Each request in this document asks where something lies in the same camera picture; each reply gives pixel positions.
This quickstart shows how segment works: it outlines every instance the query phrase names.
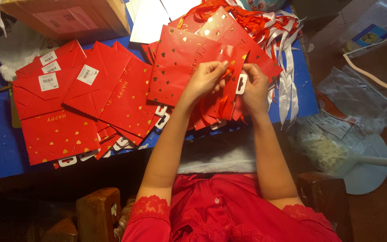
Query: stack of gift bags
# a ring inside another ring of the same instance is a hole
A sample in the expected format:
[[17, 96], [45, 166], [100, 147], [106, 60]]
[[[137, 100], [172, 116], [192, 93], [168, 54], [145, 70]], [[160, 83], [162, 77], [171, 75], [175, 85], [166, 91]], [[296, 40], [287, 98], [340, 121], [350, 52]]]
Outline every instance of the stack of gift bags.
[[188, 130], [243, 118], [244, 63], [270, 82], [282, 71], [223, 7], [205, 23], [185, 15], [164, 25], [160, 40], [143, 48], [152, 65], [118, 42], [83, 50], [74, 40], [17, 71], [13, 94], [31, 165], [57, 168], [142, 145], [164, 127], [200, 63], [228, 61], [226, 85], [195, 106]]

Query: clear plastic bag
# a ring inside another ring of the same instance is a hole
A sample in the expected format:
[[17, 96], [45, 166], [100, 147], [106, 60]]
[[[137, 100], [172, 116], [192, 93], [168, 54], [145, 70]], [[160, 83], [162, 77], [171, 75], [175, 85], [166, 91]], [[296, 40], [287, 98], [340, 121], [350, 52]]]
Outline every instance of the clear plastic bag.
[[354, 146], [387, 127], [387, 98], [349, 66], [333, 68], [316, 97], [320, 113], [299, 118], [290, 140], [320, 170], [336, 175]]
[[[378, 43], [385, 38], [387, 38], [387, 0], [379, 0], [336, 41], [342, 46], [342, 51], [348, 53], [372, 43]], [[351, 54], [350, 57], [360, 56], [375, 48], [378, 47], [358, 51]]]

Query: wooden chair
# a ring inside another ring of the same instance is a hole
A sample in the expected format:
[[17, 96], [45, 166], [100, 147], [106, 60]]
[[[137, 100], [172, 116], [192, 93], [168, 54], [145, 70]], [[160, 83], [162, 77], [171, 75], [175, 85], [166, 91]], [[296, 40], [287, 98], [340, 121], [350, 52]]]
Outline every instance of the wooden chair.
[[[307, 207], [321, 212], [343, 242], [352, 242], [352, 224], [344, 180], [325, 173], [298, 176], [298, 194]], [[120, 242], [125, 233], [135, 197], [121, 209], [117, 188], [97, 190], [76, 202], [77, 230], [72, 220], [62, 220], [46, 232], [45, 242]]]

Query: white cord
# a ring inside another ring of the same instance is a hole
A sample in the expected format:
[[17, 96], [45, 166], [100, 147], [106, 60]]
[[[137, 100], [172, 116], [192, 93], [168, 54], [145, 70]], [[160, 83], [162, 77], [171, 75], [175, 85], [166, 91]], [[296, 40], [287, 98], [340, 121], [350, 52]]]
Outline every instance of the white cord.
[[372, 44], [372, 45], [368, 45], [368, 46], [362, 47], [362, 48], [360, 48], [360, 49], [354, 50], [354, 51], [352, 51], [352, 52], [349, 52], [349, 53], [346, 53], [346, 54], [343, 55], [343, 57], [346, 59], [347, 63], [348, 63], [353, 69], [355, 69], [355, 70], [356, 70], [357, 72], [359, 72], [359, 73], [362, 73], [362, 74], [366, 75], [366, 76], [369, 77], [371, 80], [375, 81], [377, 84], [383, 86], [384, 88], [387, 88], [387, 84], [386, 84], [386, 83], [384, 83], [383, 81], [379, 80], [379, 79], [378, 79], [377, 77], [375, 77], [374, 75], [372, 75], [372, 74], [370, 74], [370, 73], [368, 73], [368, 72], [366, 72], [366, 71], [364, 71], [364, 70], [362, 70], [362, 69], [356, 67], [356, 66], [352, 63], [352, 61], [350, 60], [350, 58], [349, 58], [347, 55], [352, 54], [352, 53], [355, 53], [355, 52], [360, 51], [360, 50], [363, 50], [363, 49], [366, 49], [366, 48], [369, 48], [369, 47], [373, 47], [373, 46], [378, 45], [378, 44], [383, 44], [383, 43], [385, 43], [386, 41], [387, 41], [387, 38], [386, 38], [384, 41], [381, 41], [381, 42], [379, 42], [379, 43], [375, 43], [375, 44]]

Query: woman's left hand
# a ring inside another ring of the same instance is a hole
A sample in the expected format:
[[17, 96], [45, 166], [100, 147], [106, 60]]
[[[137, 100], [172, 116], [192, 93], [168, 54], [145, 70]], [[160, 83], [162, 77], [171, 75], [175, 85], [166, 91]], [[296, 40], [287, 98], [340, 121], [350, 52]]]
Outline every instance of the woman's left hand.
[[196, 104], [210, 91], [212, 94], [218, 92], [220, 88], [225, 86], [225, 80], [220, 80], [219, 78], [225, 73], [227, 68], [228, 61], [222, 63], [219, 61], [200, 63], [180, 96], [179, 101], [186, 100]]

